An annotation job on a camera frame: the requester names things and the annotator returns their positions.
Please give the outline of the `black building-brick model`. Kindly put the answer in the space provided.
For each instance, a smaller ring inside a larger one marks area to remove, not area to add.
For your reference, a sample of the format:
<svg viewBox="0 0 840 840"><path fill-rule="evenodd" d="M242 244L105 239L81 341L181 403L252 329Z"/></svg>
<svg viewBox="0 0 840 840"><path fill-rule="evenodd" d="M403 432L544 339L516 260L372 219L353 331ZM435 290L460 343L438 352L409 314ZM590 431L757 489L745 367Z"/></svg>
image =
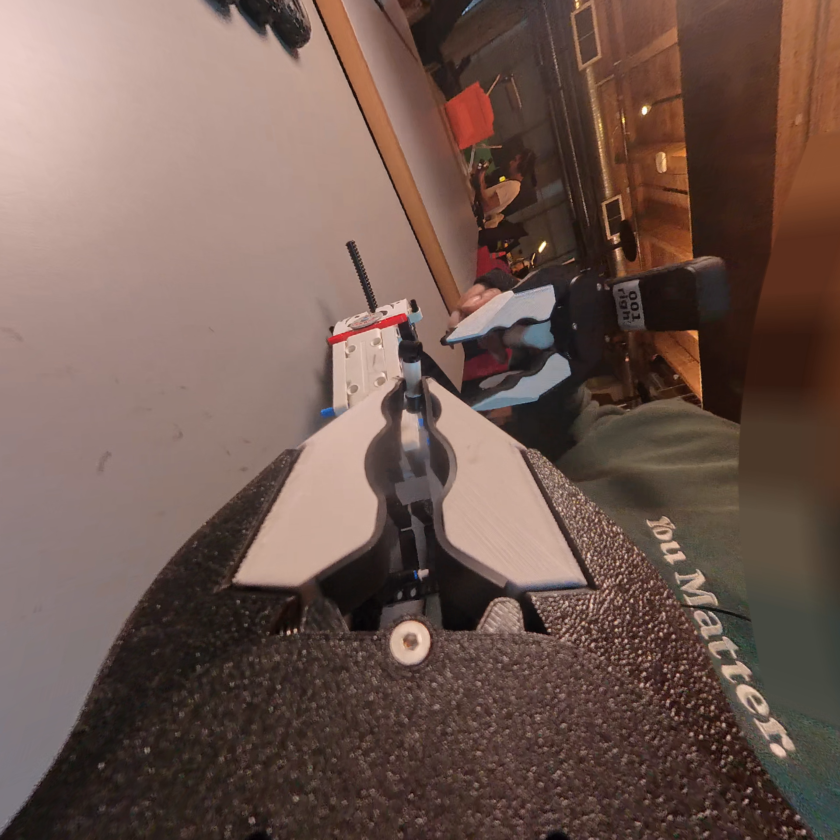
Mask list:
<svg viewBox="0 0 840 840"><path fill-rule="evenodd" d="M332 407L322 411L324 417L336 417L365 397L385 392L403 380L398 344L418 340L416 325L423 317L415 300L379 304L357 244L351 240L345 246L366 310L332 328ZM420 399L411 404L402 397L400 420L400 452L388 455L385 462L389 571L383 587L346 617L355 631L373 631L399 616L431 614L427 599L434 593L429 568L434 522L427 474L428 437Z"/></svg>

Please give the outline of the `orange box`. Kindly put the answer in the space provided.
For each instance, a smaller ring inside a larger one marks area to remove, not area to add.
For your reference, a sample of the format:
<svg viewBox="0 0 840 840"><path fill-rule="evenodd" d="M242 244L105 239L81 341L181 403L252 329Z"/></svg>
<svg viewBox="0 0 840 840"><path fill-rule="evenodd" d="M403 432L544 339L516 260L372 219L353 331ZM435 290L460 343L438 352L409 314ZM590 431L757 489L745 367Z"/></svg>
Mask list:
<svg viewBox="0 0 840 840"><path fill-rule="evenodd" d="M445 103L449 127L460 151L487 140L494 133L490 96L475 82Z"/></svg>

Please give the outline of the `metal ventilation duct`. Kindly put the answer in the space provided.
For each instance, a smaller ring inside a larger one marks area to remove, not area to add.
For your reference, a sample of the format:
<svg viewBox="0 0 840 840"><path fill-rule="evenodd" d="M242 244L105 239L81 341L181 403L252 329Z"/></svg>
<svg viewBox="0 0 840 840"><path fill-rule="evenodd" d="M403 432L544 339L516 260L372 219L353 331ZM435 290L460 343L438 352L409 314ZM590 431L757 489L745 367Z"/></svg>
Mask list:
<svg viewBox="0 0 840 840"><path fill-rule="evenodd" d="M605 38L594 2L542 2L556 90L563 166L586 257L618 278L627 273L619 235L611 235L607 207L619 200L611 145L599 97Z"/></svg>

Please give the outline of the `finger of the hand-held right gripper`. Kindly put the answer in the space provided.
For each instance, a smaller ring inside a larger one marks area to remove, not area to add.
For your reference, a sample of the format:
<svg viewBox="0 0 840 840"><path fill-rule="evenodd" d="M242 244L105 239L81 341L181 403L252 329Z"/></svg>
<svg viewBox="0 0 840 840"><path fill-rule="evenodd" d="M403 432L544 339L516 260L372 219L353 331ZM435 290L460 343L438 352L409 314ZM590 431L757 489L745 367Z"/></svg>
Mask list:
<svg viewBox="0 0 840 840"><path fill-rule="evenodd" d="M462 318L440 340L444 346L478 340L489 333L550 322L557 306L555 289L507 290Z"/></svg>
<svg viewBox="0 0 840 840"><path fill-rule="evenodd" d="M571 375L571 365L560 353L539 353L521 370L504 371L478 381L469 394L469 406L478 412L535 403Z"/></svg>

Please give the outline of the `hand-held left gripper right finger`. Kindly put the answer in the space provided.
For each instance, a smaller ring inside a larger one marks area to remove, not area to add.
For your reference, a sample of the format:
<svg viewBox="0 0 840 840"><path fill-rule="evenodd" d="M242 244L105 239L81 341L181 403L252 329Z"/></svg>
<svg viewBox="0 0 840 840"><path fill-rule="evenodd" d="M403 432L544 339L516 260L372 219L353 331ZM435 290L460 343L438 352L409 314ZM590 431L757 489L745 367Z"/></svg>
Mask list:
<svg viewBox="0 0 840 840"><path fill-rule="evenodd" d="M537 595L587 593L580 551L525 447L431 379L423 397L443 624L478 625L507 597L540 625Z"/></svg>

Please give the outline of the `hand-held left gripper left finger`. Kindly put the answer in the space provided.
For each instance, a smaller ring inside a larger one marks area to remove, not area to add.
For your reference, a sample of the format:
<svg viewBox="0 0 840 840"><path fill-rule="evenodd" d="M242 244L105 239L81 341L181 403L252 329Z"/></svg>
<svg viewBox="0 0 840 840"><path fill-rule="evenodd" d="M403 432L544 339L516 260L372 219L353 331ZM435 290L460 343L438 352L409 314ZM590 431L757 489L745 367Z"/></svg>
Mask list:
<svg viewBox="0 0 840 840"><path fill-rule="evenodd" d="M387 477L397 449L403 383L393 381L296 450L287 477L236 572L243 589L330 599L353 612L390 568Z"/></svg>

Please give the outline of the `person's right hand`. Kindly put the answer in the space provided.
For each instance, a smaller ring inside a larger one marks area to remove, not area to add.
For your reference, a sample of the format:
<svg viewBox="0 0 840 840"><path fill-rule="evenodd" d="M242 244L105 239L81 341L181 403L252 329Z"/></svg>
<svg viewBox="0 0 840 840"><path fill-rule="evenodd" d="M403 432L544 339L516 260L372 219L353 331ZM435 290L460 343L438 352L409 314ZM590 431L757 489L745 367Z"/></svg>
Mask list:
<svg viewBox="0 0 840 840"><path fill-rule="evenodd" d="M450 314L448 328L454 329L469 315L486 306L500 294L513 290L520 282L519 278L499 268L478 277Z"/></svg>

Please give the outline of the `grey desk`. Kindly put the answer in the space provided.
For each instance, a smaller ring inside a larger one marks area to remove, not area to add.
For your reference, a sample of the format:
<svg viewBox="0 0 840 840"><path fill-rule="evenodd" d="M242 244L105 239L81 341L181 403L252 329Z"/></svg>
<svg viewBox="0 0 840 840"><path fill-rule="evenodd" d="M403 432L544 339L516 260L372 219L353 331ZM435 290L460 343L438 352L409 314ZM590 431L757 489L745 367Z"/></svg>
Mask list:
<svg viewBox="0 0 840 840"><path fill-rule="evenodd" d="M314 2L2 2L2 828L132 609L320 425L328 327L445 320Z"/></svg>

